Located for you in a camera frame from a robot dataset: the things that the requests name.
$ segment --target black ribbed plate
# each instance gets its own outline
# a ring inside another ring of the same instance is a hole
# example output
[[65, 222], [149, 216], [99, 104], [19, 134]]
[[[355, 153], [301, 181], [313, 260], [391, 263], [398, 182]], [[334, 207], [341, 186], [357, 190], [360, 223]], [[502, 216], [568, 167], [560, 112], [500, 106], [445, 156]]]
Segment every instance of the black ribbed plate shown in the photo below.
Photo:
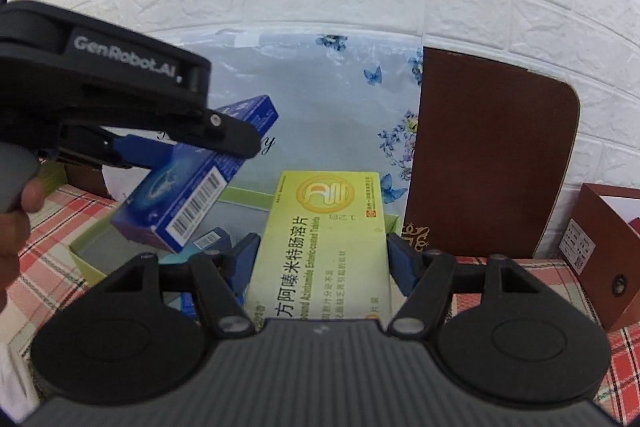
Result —
[[512, 410], [462, 391], [423, 344], [373, 321], [270, 321], [222, 342], [182, 387], [145, 403], [94, 407], [54, 398], [26, 427], [535, 427], [615, 425], [592, 403]]

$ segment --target blue butterfly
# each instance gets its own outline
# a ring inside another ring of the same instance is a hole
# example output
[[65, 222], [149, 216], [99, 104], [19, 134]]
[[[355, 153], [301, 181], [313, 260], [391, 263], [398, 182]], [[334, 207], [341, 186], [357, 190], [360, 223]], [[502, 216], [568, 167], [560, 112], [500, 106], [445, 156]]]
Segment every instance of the blue butterfly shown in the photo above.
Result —
[[322, 35], [316, 39], [316, 44], [318, 46], [324, 46], [325, 48], [332, 48], [337, 52], [344, 51], [346, 48], [344, 42], [347, 40], [347, 37], [343, 35]]
[[411, 64], [411, 72], [414, 74], [415, 81], [418, 86], [422, 85], [422, 66], [424, 63], [424, 55], [422, 50], [418, 50], [415, 57], [409, 58], [407, 63]]
[[406, 188], [391, 188], [391, 174], [382, 176], [380, 180], [383, 203], [393, 203], [406, 192]]
[[371, 73], [369, 70], [364, 70], [364, 76], [366, 77], [367, 84], [369, 84], [369, 86], [382, 84], [382, 70], [380, 69], [380, 66], [376, 68], [374, 73]]

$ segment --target plaid tablecloth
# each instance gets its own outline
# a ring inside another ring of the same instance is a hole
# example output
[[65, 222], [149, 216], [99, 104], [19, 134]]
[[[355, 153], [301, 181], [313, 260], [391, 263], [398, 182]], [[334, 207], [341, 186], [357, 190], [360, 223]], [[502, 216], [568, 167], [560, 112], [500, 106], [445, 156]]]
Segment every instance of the plaid tablecloth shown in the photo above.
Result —
[[[0, 315], [0, 342], [28, 357], [36, 330], [57, 310], [86, 290], [67, 246], [100, 217], [114, 201], [64, 185], [47, 198], [40, 213], [31, 216], [33, 232], [20, 253], [22, 275], [8, 290], [9, 302]], [[460, 262], [483, 263], [476, 258]], [[594, 321], [598, 318], [574, 273], [562, 261], [518, 261]], [[479, 295], [457, 295], [453, 315], [480, 303]], [[596, 396], [596, 403], [623, 424], [640, 413], [640, 325], [611, 333], [611, 368]]]
[[31, 237], [20, 252], [20, 278], [8, 290], [0, 315], [0, 342], [27, 358], [33, 335], [55, 311], [86, 290], [68, 245], [115, 201], [63, 185], [31, 214]]

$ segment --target cardboard box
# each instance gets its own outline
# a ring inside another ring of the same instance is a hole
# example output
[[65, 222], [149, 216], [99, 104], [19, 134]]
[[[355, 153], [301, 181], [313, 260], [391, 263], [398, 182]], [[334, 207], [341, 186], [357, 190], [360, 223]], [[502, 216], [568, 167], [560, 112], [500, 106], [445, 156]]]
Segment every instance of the cardboard box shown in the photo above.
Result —
[[[268, 96], [217, 109], [251, 123], [261, 136], [278, 114]], [[179, 252], [244, 160], [178, 143], [162, 168], [152, 170], [111, 218], [131, 241]]]
[[607, 331], [640, 321], [640, 190], [584, 184], [560, 250]]

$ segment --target human hand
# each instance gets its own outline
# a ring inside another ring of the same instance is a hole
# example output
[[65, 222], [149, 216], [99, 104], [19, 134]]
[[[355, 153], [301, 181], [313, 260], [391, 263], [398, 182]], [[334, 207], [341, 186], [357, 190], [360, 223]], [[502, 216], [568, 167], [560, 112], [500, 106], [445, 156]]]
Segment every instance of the human hand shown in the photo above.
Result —
[[6, 306], [6, 288], [18, 279], [18, 253], [27, 242], [31, 227], [26, 212], [37, 212], [44, 205], [44, 184], [38, 178], [27, 183], [20, 197], [21, 210], [0, 214], [0, 312]]

